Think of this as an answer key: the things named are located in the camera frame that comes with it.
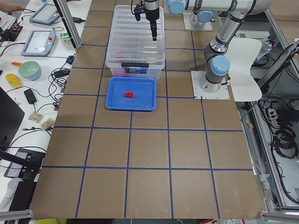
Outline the yellow toy stack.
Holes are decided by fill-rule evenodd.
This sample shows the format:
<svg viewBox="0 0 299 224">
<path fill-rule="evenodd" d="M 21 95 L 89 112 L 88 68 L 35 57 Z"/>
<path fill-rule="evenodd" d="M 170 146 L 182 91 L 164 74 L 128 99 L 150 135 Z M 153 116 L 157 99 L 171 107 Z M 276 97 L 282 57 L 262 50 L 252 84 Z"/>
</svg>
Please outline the yellow toy stack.
<svg viewBox="0 0 299 224">
<path fill-rule="evenodd" d="M 19 78 L 15 74 L 9 73 L 5 76 L 5 78 L 12 87 L 14 87 L 14 88 L 21 88 L 22 87 L 21 81 L 19 80 Z"/>
</svg>

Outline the far teach pendant tablet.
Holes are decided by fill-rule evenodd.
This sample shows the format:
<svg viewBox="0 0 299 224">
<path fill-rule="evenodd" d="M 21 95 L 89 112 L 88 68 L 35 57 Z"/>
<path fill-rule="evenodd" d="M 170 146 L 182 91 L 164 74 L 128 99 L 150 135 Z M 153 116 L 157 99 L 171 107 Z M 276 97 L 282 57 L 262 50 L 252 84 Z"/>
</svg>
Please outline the far teach pendant tablet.
<svg viewBox="0 0 299 224">
<path fill-rule="evenodd" d="M 29 21 L 43 25 L 51 25 L 59 18 L 59 12 L 53 4 L 44 4 L 30 18 Z"/>
</svg>

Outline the green bowl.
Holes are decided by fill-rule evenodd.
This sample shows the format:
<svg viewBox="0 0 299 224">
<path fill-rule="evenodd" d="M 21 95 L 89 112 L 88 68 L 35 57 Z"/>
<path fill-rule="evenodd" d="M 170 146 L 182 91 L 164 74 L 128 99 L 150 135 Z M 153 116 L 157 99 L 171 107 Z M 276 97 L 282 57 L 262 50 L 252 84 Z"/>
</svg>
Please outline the green bowl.
<svg viewBox="0 0 299 224">
<path fill-rule="evenodd" d="M 23 78 L 34 81 L 40 78 L 42 69 L 38 62 L 28 61 L 21 64 L 18 72 Z"/>
</svg>

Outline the teach pendant tablet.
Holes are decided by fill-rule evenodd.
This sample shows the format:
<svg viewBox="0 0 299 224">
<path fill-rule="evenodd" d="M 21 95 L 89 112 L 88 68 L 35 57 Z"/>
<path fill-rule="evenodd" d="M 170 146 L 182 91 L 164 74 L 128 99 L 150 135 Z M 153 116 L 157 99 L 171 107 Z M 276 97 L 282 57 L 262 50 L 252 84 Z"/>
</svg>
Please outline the teach pendant tablet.
<svg viewBox="0 0 299 224">
<path fill-rule="evenodd" d="M 53 30 L 32 30 L 22 49 L 22 56 L 47 56 L 55 43 Z"/>
<path fill-rule="evenodd" d="M 59 18 L 59 12 L 53 4 L 44 4 L 30 18 L 29 21 L 43 25 L 51 25 Z"/>
</svg>

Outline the white chair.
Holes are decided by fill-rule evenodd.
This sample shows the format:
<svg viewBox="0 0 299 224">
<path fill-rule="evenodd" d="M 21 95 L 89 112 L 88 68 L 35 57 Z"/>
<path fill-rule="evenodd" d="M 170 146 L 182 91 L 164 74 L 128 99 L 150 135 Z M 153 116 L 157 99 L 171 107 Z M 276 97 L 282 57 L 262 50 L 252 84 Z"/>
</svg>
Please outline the white chair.
<svg viewBox="0 0 299 224">
<path fill-rule="evenodd" d="M 233 38 L 225 56 L 230 60 L 230 85 L 236 102 L 257 101 L 262 97 L 260 87 L 250 73 L 262 43 L 256 39 Z"/>
</svg>

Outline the near teach pendant tablet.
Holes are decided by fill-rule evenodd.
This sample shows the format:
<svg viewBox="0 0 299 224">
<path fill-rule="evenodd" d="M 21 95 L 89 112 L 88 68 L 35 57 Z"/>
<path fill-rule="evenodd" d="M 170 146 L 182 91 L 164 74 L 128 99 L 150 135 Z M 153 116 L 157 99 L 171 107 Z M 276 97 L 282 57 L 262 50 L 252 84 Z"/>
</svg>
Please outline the near teach pendant tablet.
<svg viewBox="0 0 299 224">
<path fill-rule="evenodd" d="M 22 56 L 47 56 L 55 43 L 53 30 L 32 30 L 22 49 Z"/>
</svg>

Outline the aluminium frame post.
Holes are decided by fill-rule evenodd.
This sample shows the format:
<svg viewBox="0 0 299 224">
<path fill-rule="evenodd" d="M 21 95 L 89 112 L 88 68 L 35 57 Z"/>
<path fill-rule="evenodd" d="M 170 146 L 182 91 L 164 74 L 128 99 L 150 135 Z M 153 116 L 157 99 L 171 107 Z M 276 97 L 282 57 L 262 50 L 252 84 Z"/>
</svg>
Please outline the aluminium frame post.
<svg viewBox="0 0 299 224">
<path fill-rule="evenodd" d="M 69 38 L 72 42 L 74 49 L 79 49 L 82 47 L 82 42 L 78 34 L 77 28 L 73 21 L 70 10 L 67 6 L 65 0 L 53 0 L 54 5 L 56 6 L 58 13 L 63 21 L 63 24 L 66 28 L 66 31 L 69 35 Z"/>
</svg>

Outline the black power adapter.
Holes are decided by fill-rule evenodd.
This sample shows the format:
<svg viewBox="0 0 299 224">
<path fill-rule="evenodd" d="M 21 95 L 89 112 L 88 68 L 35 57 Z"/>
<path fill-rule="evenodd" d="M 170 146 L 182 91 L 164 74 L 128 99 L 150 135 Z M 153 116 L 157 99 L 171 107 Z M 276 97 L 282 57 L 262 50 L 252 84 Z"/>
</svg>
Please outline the black power adapter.
<svg viewBox="0 0 299 224">
<path fill-rule="evenodd" d="M 28 101 L 29 104 L 33 105 L 34 103 L 37 102 L 37 99 L 31 89 L 27 89 L 24 91 L 24 95 Z"/>
</svg>

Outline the red block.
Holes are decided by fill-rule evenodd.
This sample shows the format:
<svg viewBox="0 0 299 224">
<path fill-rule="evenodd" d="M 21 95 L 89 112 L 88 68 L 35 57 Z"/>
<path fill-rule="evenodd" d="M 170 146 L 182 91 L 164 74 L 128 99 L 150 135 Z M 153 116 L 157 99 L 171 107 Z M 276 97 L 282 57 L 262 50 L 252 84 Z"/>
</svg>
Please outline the red block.
<svg viewBox="0 0 299 224">
<path fill-rule="evenodd" d="M 134 97 L 134 93 L 131 91 L 125 92 L 124 93 L 124 97 L 125 98 L 133 98 Z"/>
</svg>

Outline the blue plastic tray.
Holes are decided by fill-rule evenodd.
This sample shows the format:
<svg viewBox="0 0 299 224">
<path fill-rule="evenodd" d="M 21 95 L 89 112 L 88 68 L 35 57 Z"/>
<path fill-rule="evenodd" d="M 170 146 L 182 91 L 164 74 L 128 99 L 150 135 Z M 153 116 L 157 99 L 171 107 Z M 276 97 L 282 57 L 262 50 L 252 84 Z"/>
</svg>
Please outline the blue plastic tray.
<svg viewBox="0 0 299 224">
<path fill-rule="evenodd" d="M 112 77 L 105 107 L 110 110 L 152 111 L 156 108 L 157 82 L 152 78 Z"/>
</svg>

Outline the green white carton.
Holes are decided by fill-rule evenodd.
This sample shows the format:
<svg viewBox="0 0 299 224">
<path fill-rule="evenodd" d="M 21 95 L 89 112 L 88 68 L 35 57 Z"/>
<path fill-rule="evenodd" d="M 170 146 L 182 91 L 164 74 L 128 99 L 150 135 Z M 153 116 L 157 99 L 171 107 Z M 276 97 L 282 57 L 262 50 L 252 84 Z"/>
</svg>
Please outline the green white carton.
<svg viewBox="0 0 299 224">
<path fill-rule="evenodd" d="M 72 45 L 71 39 L 68 33 L 60 33 L 59 39 L 64 46 Z"/>
</svg>

